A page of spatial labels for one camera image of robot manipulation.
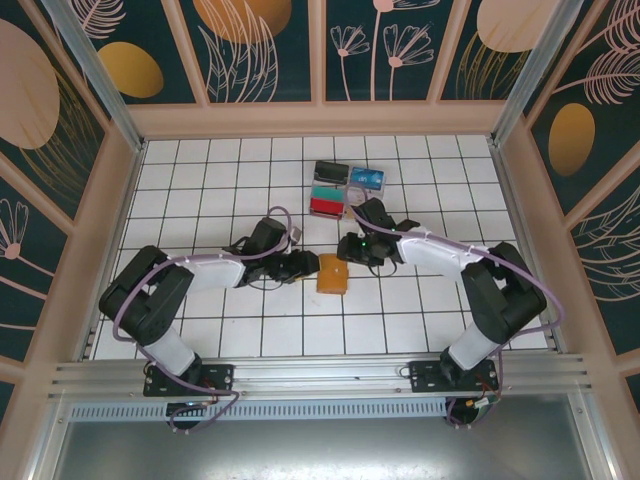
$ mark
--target floor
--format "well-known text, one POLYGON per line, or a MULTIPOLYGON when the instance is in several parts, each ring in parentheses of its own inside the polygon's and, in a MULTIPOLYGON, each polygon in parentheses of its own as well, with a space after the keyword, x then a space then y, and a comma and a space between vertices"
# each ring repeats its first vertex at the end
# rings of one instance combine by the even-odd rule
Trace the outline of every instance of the floor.
MULTIPOLYGON (((357 227, 308 215, 316 160, 384 171, 384 203, 396 221, 408 216, 476 245, 515 243, 483 136, 152 141, 114 277, 145 245, 181 255, 230 245, 274 205, 293 214, 303 248, 335 253, 339 239, 357 227)), ((393 276, 376 278, 349 264, 344 296, 316 293, 313 277, 272 292, 211 290, 187 296, 174 327, 203 358, 439 352, 472 321, 468 310, 455 282, 420 267, 401 265, 393 276)), ((110 327, 99 322, 89 358, 134 358, 134 346, 116 342, 110 327)), ((525 335, 511 348, 547 348, 547 339, 525 335)))

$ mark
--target grid line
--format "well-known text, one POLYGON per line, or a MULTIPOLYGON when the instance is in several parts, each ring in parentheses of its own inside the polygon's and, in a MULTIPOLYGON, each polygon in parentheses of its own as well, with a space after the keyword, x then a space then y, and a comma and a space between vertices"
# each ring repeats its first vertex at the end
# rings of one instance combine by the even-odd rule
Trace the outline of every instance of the grid line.
MULTIPOLYGON (((154 155, 162 155, 163 160, 168 158, 168 154, 171 154, 173 156, 173 163, 169 162, 168 160, 166 160, 166 163, 148 163, 149 159, 145 159, 143 168, 141 169, 136 182, 136 189, 134 191, 134 194, 132 195, 132 205, 128 210, 127 222, 125 228, 123 229, 124 232, 122 241, 120 242, 120 248, 118 249, 118 253, 116 255, 117 260, 115 263, 114 274, 116 269, 121 269, 125 260, 127 258, 130 258, 132 254, 138 250, 138 245, 133 242, 139 242, 139 239, 142 238, 146 238, 146 242, 150 241, 148 238, 148 233, 146 236, 144 235, 144 228, 146 228, 148 225, 151 225, 153 227, 154 235, 156 233, 156 229, 159 229, 157 237, 158 242, 160 242, 160 239, 164 234, 166 241, 162 244, 161 249, 164 249, 169 254, 173 254, 172 252, 168 251, 172 249, 191 251, 192 253, 197 251, 197 249, 199 249, 200 251, 207 251, 208 249, 220 249, 232 244, 235 237, 250 234, 250 231, 246 231, 246 229, 249 229, 253 226, 251 225, 253 223, 253 220, 257 222, 264 216, 264 211, 261 210, 261 204, 258 204, 257 200, 259 200, 260 202, 266 201, 268 207, 273 206, 272 203, 277 201, 285 208, 289 208, 289 205, 287 205, 286 201, 275 200, 276 195, 279 195, 278 198, 295 197, 299 198, 300 200, 299 213, 297 210, 298 207, 296 205, 295 213, 293 213, 292 215, 295 219, 295 222, 303 228, 303 231, 305 231, 306 229, 309 229, 309 231, 304 232, 302 240, 298 245, 299 247, 309 248, 311 251, 315 251, 316 253, 327 251, 335 252, 336 243, 340 239, 340 236, 345 234, 345 230, 353 230, 353 224, 347 221, 339 222, 337 228, 338 237, 336 239, 330 239, 324 233, 326 232, 324 229, 324 224, 321 225, 319 222, 316 222, 315 219, 313 222, 311 222, 308 218, 309 205, 307 193, 310 192, 311 183, 305 185, 307 183, 305 177, 309 177, 309 173, 312 173, 310 172, 310 169, 313 169, 313 164, 310 162, 315 162, 316 160, 305 160, 305 149, 307 149, 307 156, 310 157, 319 157, 319 152, 325 152, 325 160, 333 163, 343 162, 347 165, 366 165, 369 168, 380 170, 385 170, 385 168, 393 169, 394 174, 392 175, 391 173, 389 173, 389 176, 392 177, 392 181, 386 183, 386 186, 394 188, 390 189, 386 193, 383 201, 390 205, 390 207, 388 208, 388 213, 392 216, 397 216, 397 220, 399 220, 400 217, 403 216, 406 216, 407 218, 413 217, 414 219, 419 220, 422 224, 424 224, 427 229, 436 230, 436 225, 429 225, 429 218, 432 218, 433 216, 434 221, 437 221, 435 217, 436 214, 439 213, 437 217, 439 217, 439 221, 442 222, 443 229, 446 235, 452 235, 453 238, 460 241, 465 241, 463 239, 463 237, 465 236, 473 237, 470 240, 466 241, 469 243, 476 243, 479 239, 484 240, 485 238, 484 232, 482 232, 482 229, 480 227, 480 217, 478 215, 478 212, 480 212, 480 215, 482 215, 482 212, 485 211, 503 212, 500 215, 502 215, 502 217, 504 218, 500 218, 496 221, 502 222, 498 223, 497 225, 505 227, 503 228, 503 230, 505 230, 504 236, 507 236, 506 232, 509 231, 509 228, 506 227, 507 223, 509 223, 510 221, 510 218, 507 218, 507 215, 504 215, 506 207, 501 209, 498 208, 477 210, 479 202, 481 202, 480 204, 483 207, 491 207, 493 205, 499 206, 499 202, 492 201, 491 197, 491 195, 493 194, 498 195, 499 189, 492 187, 479 187, 472 189, 472 186, 474 185, 499 185, 499 182, 472 180, 470 178, 471 173, 467 168, 467 163, 465 163, 467 159, 487 157, 483 155, 463 157, 462 152, 460 151, 460 142, 458 141, 458 139, 456 139, 455 141, 457 142, 458 153, 460 155, 460 157, 457 158, 462 159, 462 166, 464 169, 464 176, 462 176, 462 171, 460 169, 456 170, 453 167, 448 167, 444 164, 444 162, 438 165, 434 165, 432 161, 432 152, 431 147, 429 146, 429 142, 425 138, 425 136, 420 137, 424 139, 424 142, 426 144, 426 151, 424 149, 424 146, 421 146, 419 144, 420 142, 418 140, 418 136, 416 136, 415 139, 404 141, 402 143, 402 155, 400 153, 401 139, 398 137, 387 136, 385 138, 372 139, 372 141, 369 142, 367 142, 367 138, 364 136, 352 137, 351 139, 341 141, 340 146, 345 149, 345 152, 355 152, 357 147, 361 152, 364 151, 364 158, 345 160, 337 160, 336 158, 338 145, 335 137, 316 137, 313 139, 301 137, 300 152, 298 154, 300 158, 278 160, 278 164, 288 163, 291 165, 294 163, 298 163, 301 167, 300 173, 296 173, 298 171, 297 167, 279 167, 281 168, 281 170, 277 171, 282 172, 282 178, 280 178, 280 176, 276 177, 274 179, 275 181, 272 181, 272 174, 276 171, 274 170, 275 167, 273 163, 275 148, 273 139, 269 139, 268 142, 266 140, 262 142, 254 142, 251 139, 236 140, 237 151, 235 151, 235 149, 233 150, 235 161, 231 160, 225 162, 208 161, 209 157, 212 155, 212 149, 215 148, 215 144, 213 144, 212 142, 209 142, 209 144, 207 145, 206 154, 204 153, 204 145, 201 145, 200 149, 197 151, 195 149, 192 150, 194 155, 200 155, 202 158, 186 158, 186 155, 184 155, 185 152, 183 151, 183 155, 180 160, 185 159, 188 161, 180 161, 179 163, 177 160, 179 158, 180 150, 181 148, 183 150, 190 150, 191 145, 186 145, 186 143, 190 140, 174 142, 174 145, 171 149, 167 147, 167 149, 165 149, 162 153, 157 153, 160 149, 154 149, 154 152, 156 152, 154 153, 154 155), (312 150, 314 146, 317 146, 319 150, 312 150), (377 150, 378 148, 383 149, 385 152, 387 152, 383 155, 393 157, 394 153, 392 149, 394 147, 396 154, 395 158, 375 158, 377 157, 377 153, 381 151, 377 150), (243 148, 247 150, 247 156, 251 158, 250 161, 242 160, 243 148), (254 161, 254 159, 256 158, 263 159, 264 161, 254 161), (428 162, 429 165, 411 163, 421 161, 428 162), (158 165, 165 165, 165 167, 146 169, 145 172, 145 166, 156 167, 158 165), (397 174, 395 174, 395 165, 397 165, 397 174), (410 169, 409 171, 415 171, 417 175, 411 175, 411 178, 405 178, 405 175, 409 175, 409 173, 404 172, 403 167, 406 167, 405 169, 410 169), (424 174, 422 175, 420 175, 421 167, 424 169, 424 174), (452 172, 452 174, 456 171, 459 172, 457 177, 452 176, 452 174, 448 175, 446 178, 440 176, 440 180, 456 180, 456 182, 439 182, 435 175, 436 170, 438 170, 438 172, 440 172, 441 174, 444 172, 445 175, 447 175, 448 172, 452 172), (199 175, 201 171, 203 172, 202 178, 199 178, 197 175, 199 175), (143 173, 146 174, 144 184, 142 183, 143 173), (196 176, 189 177, 188 173, 193 173, 196 176), (213 176, 211 182, 207 180, 208 175, 213 176), (301 180, 300 184, 298 184, 296 178, 301 180), (141 185, 145 187, 166 185, 167 181, 169 183, 166 188, 140 188, 141 185), (463 191, 464 188, 462 187, 462 185, 466 185, 466 189, 468 189, 469 195, 472 199, 471 202, 468 202, 468 206, 473 208, 473 210, 466 209, 456 211, 443 211, 442 195, 445 195, 445 200, 453 198, 451 195, 446 196, 449 192, 441 193, 440 189, 438 188, 439 186, 445 184, 449 186, 458 185, 457 189, 461 189, 463 191), (299 197, 298 192, 295 191, 296 188, 300 189, 299 197), (193 190, 193 193, 184 193, 188 190, 193 190), (154 191, 160 193, 139 195, 141 192, 154 191), (423 191, 426 195, 433 195, 431 197, 432 205, 425 203, 425 199, 429 197, 423 196, 423 191), (473 196, 474 191, 476 193, 481 192, 481 194, 483 195, 481 197, 478 197, 478 202, 476 202, 476 198, 474 198, 473 196), (164 204, 153 205, 151 203, 153 199, 161 197, 163 192, 166 192, 166 197, 164 197, 164 204), (178 192, 178 194, 177 196, 173 196, 173 201, 170 204, 169 200, 170 194, 172 192, 174 194, 178 192), (404 206, 400 207, 400 202, 402 201, 404 201, 404 206), (158 211, 160 207, 162 207, 163 211, 162 216, 160 216, 161 214, 159 212, 157 213, 157 216, 154 216, 155 212, 158 211), (423 215, 424 217, 426 217, 426 221, 425 219, 415 217, 418 215, 423 215), (445 222, 445 218, 449 218, 451 222, 450 225, 445 222), (188 230, 185 230, 184 232, 178 230, 177 227, 179 226, 178 224, 180 222, 176 222, 172 219, 184 219, 184 223, 186 227, 188 227, 188 230), (167 228, 169 228, 169 225, 175 227, 172 231, 173 234, 171 235, 166 234, 168 233, 167 228), (326 236, 326 239, 316 239, 315 237, 313 237, 314 232, 318 232, 320 235, 326 236), (191 233, 193 233, 193 237, 188 238, 188 235, 190 235, 191 233), (127 243, 125 245, 124 242, 128 235, 131 235, 131 241, 127 240, 127 243), (321 241, 316 245, 314 240, 321 241)), ((469 168, 477 167, 475 166, 475 164, 473 166, 469 164, 469 168)), ((474 178, 479 178, 480 180, 490 180, 488 176, 478 176, 474 178)), ((455 207, 464 205, 453 203, 453 206, 455 207)), ((513 242, 512 239, 506 238, 504 239, 504 241, 513 242)), ((240 343, 246 342, 244 346, 239 346, 238 348, 241 348, 242 351, 249 351, 248 347, 251 346, 250 351, 253 352, 251 353, 251 355, 263 355, 263 353, 266 351, 264 344, 265 339, 268 342, 267 353, 269 353, 270 355, 277 354, 278 342, 287 342, 292 340, 292 337, 287 337, 287 335, 290 334, 287 333, 286 328, 283 328, 284 325, 291 325, 292 328, 293 325, 295 325, 295 335, 301 335, 301 338, 298 339, 296 337, 295 341, 296 343, 297 341, 300 341, 301 354, 303 356, 309 355, 310 352, 313 352, 314 355, 349 355, 348 352, 350 351, 353 352, 362 348, 366 350, 367 348, 369 348, 367 346, 367 342, 374 342, 371 343, 371 351, 387 353, 390 351, 394 353, 433 351, 433 348, 429 343, 431 329, 436 328, 437 333, 435 335, 439 336, 438 339, 436 339, 434 345, 442 345, 441 335, 443 333, 447 334, 447 332, 453 332, 453 330, 450 331, 448 330, 448 328, 453 329, 454 326, 443 326, 442 322, 436 322, 435 324, 431 321, 427 322, 427 315, 435 314, 435 317, 437 318, 438 314, 457 313, 462 317, 462 325, 466 327, 467 319, 465 319, 465 315, 470 312, 468 311, 468 309, 465 309, 466 307, 463 305, 464 292, 462 288, 457 284, 455 291, 453 289, 448 290, 451 295, 453 295, 454 293, 457 294, 457 307, 455 307, 455 309, 454 305, 456 305, 456 303, 431 302, 428 300, 430 292, 423 291, 423 287, 421 287, 421 279, 437 277, 439 275, 429 272, 424 268, 416 268, 415 266, 410 268, 402 264, 399 266, 401 267, 399 271, 389 280, 383 280, 382 278, 380 278, 379 275, 381 274, 381 269, 376 267, 374 269, 374 272, 377 272, 378 275, 378 277, 376 278, 376 282, 370 280, 368 282, 363 282, 360 283, 360 285, 357 285, 357 283, 362 282, 365 279, 371 279, 372 277, 369 272, 366 271, 366 269, 354 265, 353 268, 349 269, 349 282, 351 283, 353 280, 355 280, 356 283, 351 283, 351 288, 346 294, 347 297, 341 296, 339 301, 337 298, 335 298, 335 296, 332 295, 318 295, 314 291, 315 280, 305 279, 303 280, 302 284, 300 284, 302 287, 300 293, 302 298, 299 300, 300 303, 296 301, 295 306, 296 308, 298 308, 298 305, 300 305, 299 315, 296 313, 297 310, 287 310, 286 308, 281 307, 280 303, 278 302, 278 295, 281 292, 285 292, 282 298, 293 298, 290 293, 286 293, 285 289, 287 288, 287 286, 285 285, 282 290, 279 290, 278 292, 274 292, 272 294, 268 294, 264 291, 262 292, 262 295, 258 295, 256 293, 255 297, 252 297, 256 298, 255 307, 252 309, 252 311, 251 309, 244 310, 246 313, 250 313, 250 315, 242 315, 242 308, 235 308, 234 305, 230 305, 231 299, 237 297, 235 295, 235 292, 233 296, 229 296, 228 292, 225 290, 225 292, 222 292, 221 294, 218 293, 215 296, 212 296, 211 302, 215 303, 212 303, 210 307, 208 303, 206 303, 209 301, 209 299, 205 296, 206 300, 204 304, 200 304, 199 300, 197 301, 197 303, 200 304, 201 307, 197 306, 196 304, 191 305, 191 308, 189 310, 189 315, 191 315, 190 317, 186 317, 186 312, 182 310, 178 315, 176 315, 176 320, 180 321, 181 333, 187 328, 187 325, 189 325, 190 329, 196 328, 195 325, 199 325, 199 327, 197 328, 204 328, 205 331, 211 331, 211 335, 219 334, 219 338, 217 339, 219 357, 222 356, 223 349, 225 352, 229 351, 229 342, 231 341, 240 343), (394 278, 404 279, 405 283, 399 282, 399 280, 395 281, 393 280, 394 278), (413 281, 408 280, 408 278, 413 278, 415 280, 417 284, 417 289, 415 291, 412 287, 413 281), (367 284, 370 284, 371 288, 365 287, 365 285, 367 284), (406 287, 409 286, 412 287, 412 293, 405 300, 403 295, 406 294, 406 287), (375 306, 375 308, 372 309, 370 308, 371 302, 368 296, 374 294, 374 290, 376 288, 378 289, 380 307, 378 309, 378 307, 375 306), (262 305, 259 306, 257 304, 257 302, 260 301, 257 300, 257 298, 261 298, 262 305), (269 306, 266 305, 267 298, 269 298, 269 306), (385 308, 385 298, 387 298, 388 308, 385 308), (363 313, 346 313, 347 310, 349 312, 357 311, 363 313), (372 328, 372 324, 369 324, 369 322, 364 321, 363 319, 357 321, 355 320, 356 318, 361 316, 371 318, 372 320, 375 319, 375 329, 372 328), (404 318, 405 316, 411 316, 411 319, 404 318), (267 321, 270 321, 269 319, 279 319, 286 317, 296 318, 297 321, 300 321, 300 328, 297 327, 297 323, 294 324, 284 322, 280 324, 279 327, 273 330, 271 330, 269 327, 269 329, 265 332, 265 328, 269 326, 266 323, 267 321), (323 318, 326 318, 328 320, 326 327, 323 326, 323 318), (420 326, 419 324, 420 318, 422 318, 422 326, 420 326), (246 319, 247 321, 238 322, 238 319, 246 319), (200 320, 201 323, 185 323, 190 322, 191 320, 200 320), (231 323, 229 323, 229 321, 231 320, 234 320, 233 326, 231 323), (307 341, 305 341, 305 323, 310 320, 312 320, 313 323, 313 334, 308 339, 306 339, 307 341), (380 320, 382 321, 382 329, 380 329, 379 323, 377 323, 380 320), (406 330, 404 333, 400 332, 400 337, 398 337, 400 331, 399 329, 406 330), (347 330, 349 332, 350 339, 349 345, 347 345, 347 330), (338 335, 340 334, 342 335, 342 346, 340 346, 340 344, 338 343, 338 335), (324 336, 325 338, 324 340, 318 340, 316 338, 318 336, 324 336), (405 345, 405 340, 409 339, 409 343, 411 343, 411 338, 415 339, 413 344, 405 345), (319 344, 318 341, 324 341, 325 344, 319 344), (325 353, 320 352, 320 350, 322 350, 323 348, 327 349, 325 353)), ((449 299, 451 302, 454 302, 452 296, 449 297, 449 299)), ((188 305, 190 305, 189 302, 190 299, 187 297, 185 306, 183 308, 186 308, 188 305)), ((109 348, 111 348, 111 345, 113 344, 113 342, 109 341, 108 345, 102 347, 101 351, 98 351, 98 348, 100 348, 99 344, 101 343, 100 339, 103 333, 105 334, 103 340, 109 340, 107 338, 107 334, 109 332, 105 330, 107 326, 103 325, 105 321, 106 320, 101 320, 100 325, 97 325, 96 327, 93 348, 91 350, 89 358, 102 358, 105 355, 106 347, 108 346, 109 348)), ((457 326, 459 329, 460 325, 457 323, 457 320, 455 320, 454 323, 455 326, 457 326)), ((112 352, 112 355, 117 354, 118 352, 125 354, 124 352, 129 352, 129 349, 116 350, 112 352)), ((300 349, 296 347, 296 353, 294 356, 299 356, 299 352, 300 349)))

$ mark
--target metal bracket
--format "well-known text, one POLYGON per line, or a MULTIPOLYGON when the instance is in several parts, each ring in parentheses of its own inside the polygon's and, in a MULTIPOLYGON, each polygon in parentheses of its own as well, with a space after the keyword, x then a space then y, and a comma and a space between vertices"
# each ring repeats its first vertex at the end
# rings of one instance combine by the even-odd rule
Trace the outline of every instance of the metal bracket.
POLYGON ((492 360, 480 362, 455 386, 440 372, 439 361, 410 362, 408 368, 413 393, 482 392, 483 382, 493 390, 499 387, 496 367, 492 360))
MULTIPOLYGON (((231 390, 233 370, 233 365, 203 365, 199 383, 209 385, 216 390, 231 390)), ((142 394, 145 397, 206 397, 208 395, 178 385, 155 366, 149 366, 146 370, 142 394)))

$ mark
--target aluminum frame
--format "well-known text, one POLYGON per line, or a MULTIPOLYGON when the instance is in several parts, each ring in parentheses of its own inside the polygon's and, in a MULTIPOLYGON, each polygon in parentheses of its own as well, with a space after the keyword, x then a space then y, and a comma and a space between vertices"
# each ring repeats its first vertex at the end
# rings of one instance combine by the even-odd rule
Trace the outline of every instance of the aluminum frame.
MULTIPOLYGON (((591 389, 580 355, 522 351, 505 352, 503 358, 504 395, 565 394, 591 389)), ((438 354, 416 354, 203 361, 235 365, 234 389, 241 392, 242 400, 304 400, 442 397, 442 393, 413 393, 409 380, 401 373, 410 361, 438 359, 438 354)), ((60 364, 48 389, 49 401, 154 401, 141 393, 144 365, 143 360, 60 364)), ((476 394, 458 392, 447 396, 476 394)), ((185 396, 172 401, 201 398, 185 396)))
POLYGON ((51 17, 53 24, 60 32, 66 45, 73 53, 82 71, 95 88, 113 121, 120 128, 122 135, 134 151, 139 151, 142 138, 133 118, 116 90, 115 85, 98 57, 98 52, 82 30, 77 16, 66 0, 42 0, 43 7, 51 17))
POLYGON ((496 145, 502 145, 509 137, 538 83, 553 63, 567 32, 580 13, 583 1, 561 0, 558 2, 537 45, 518 75, 493 128, 492 134, 496 145))

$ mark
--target orange circle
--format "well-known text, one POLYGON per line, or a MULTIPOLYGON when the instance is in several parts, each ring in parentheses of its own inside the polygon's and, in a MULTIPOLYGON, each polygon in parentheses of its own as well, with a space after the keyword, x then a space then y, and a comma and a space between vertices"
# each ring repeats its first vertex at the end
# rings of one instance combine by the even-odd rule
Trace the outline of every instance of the orange circle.
POLYGON ((233 43, 265 40, 260 31, 260 18, 274 37, 285 29, 291 18, 291 0, 193 0, 193 5, 213 33, 233 43), (245 2, 252 15, 247 12, 245 2))

